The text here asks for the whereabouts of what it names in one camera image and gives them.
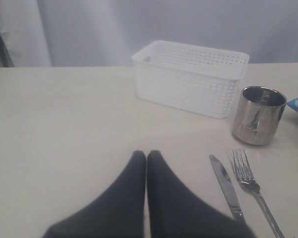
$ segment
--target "white table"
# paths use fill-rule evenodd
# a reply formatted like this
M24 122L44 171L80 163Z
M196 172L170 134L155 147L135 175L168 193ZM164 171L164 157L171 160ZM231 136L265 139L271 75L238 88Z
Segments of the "white table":
M298 96L298 63L253 64L239 90L263 85ZM227 153L245 147L218 120L141 101L129 67L0 68L0 238L40 238L116 178L132 151L159 149L200 198L231 216L208 155L226 167L247 223L274 237L242 191ZM298 238L298 115L286 108L274 141L246 146L255 178L285 237ZM146 211L146 236L149 236Z

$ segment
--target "cup rim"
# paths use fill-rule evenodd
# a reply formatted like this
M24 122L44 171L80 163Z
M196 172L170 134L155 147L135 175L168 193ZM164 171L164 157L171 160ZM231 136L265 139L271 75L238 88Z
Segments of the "cup rim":
M280 94L280 95L285 99L285 102L284 102L283 104L280 104L280 105L277 105L277 106L262 105L262 104L260 104L260 103L253 102L253 101L247 99L247 98L244 96L244 94L243 94L243 92L244 92L245 90L249 89L249 88L263 88L263 89L267 89L267 90L273 91L273 92L275 92L275 93ZM287 104L287 98L286 98L286 96L285 96L283 93L281 93L281 92L279 92L279 91L277 91L277 90L275 90L275 89L268 88L268 87L264 87L264 86L247 86L247 87L245 87L245 88L242 89L241 94L242 94L242 97L245 98L245 99L246 99L247 101L249 101L250 103L253 103L253 104L256 104L256 105L259 105L259 106L262 106L262 107L276 108L276 107L282 107L282 106L284 106L284 105Z

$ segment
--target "white plastic basket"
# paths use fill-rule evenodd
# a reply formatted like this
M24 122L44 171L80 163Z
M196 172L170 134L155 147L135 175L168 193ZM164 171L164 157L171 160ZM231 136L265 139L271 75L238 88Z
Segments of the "white plastic basket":
M249 55L154 41L132 59L139 98L224 119Z

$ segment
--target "knife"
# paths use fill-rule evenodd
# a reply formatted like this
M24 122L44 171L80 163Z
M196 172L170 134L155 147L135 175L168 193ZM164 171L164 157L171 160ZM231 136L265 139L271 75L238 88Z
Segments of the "knife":
M209 158L234 219L246 224L233 184L230 181L224 166L214 155L209 155Z

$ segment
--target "fork handle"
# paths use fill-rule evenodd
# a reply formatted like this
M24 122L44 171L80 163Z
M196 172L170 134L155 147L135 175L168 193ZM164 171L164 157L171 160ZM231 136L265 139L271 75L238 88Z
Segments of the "fork handle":
M271 229L273 230L276 238L285 238L281 230L279 229L272 213L270 212L263 196L260 193L255 193L255 198L262 209Z

